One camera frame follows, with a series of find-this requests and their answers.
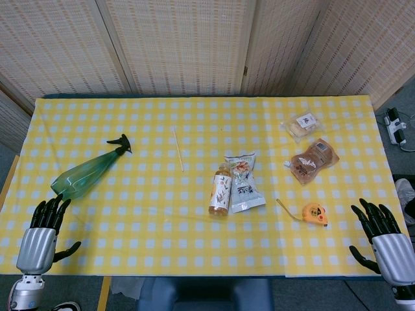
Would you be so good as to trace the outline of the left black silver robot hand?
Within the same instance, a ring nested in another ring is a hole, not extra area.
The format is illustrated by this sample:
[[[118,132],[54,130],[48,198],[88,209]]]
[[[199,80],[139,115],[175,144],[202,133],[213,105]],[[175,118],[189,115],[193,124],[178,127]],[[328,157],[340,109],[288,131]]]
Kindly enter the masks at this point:
[[[16,263],[17,269],[25,275],[42,275],[51,266],[75,253],[81,242],[75,242],[69,249],[56,251],[56,243],[64,214],[71,203],[59,194],[49,201],[42,201],[35,208],[29,228],[25,230]]]

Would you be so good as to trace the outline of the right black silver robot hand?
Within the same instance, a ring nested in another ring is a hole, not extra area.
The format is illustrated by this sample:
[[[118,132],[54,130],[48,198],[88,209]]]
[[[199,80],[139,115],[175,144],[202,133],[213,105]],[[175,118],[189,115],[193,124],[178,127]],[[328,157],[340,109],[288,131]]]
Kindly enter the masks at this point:
[[[355,246],[349,250],[365,268],[382,275],[392,286],[414,285],[414,249],[403,234],[392,212],[383,204],[375,205],[361,198],[361,208],[351,206],[372,247],[375,260],[364,257]]]

